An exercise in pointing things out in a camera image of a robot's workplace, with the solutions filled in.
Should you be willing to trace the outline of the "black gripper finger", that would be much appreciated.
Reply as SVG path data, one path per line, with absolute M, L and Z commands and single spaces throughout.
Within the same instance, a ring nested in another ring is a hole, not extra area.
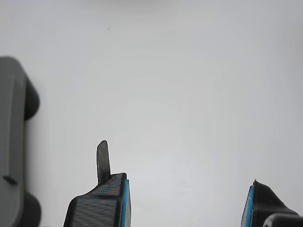
M 250 186 L 241 219 L 242 227 L 298 227 L 299 214 L 289 209 L 265 184 Z
M 126 173 L 111 174 L 107 141 L 97 146 L 98 184 L 72 199 L 65 227 L 130 227 L 130 184 Z

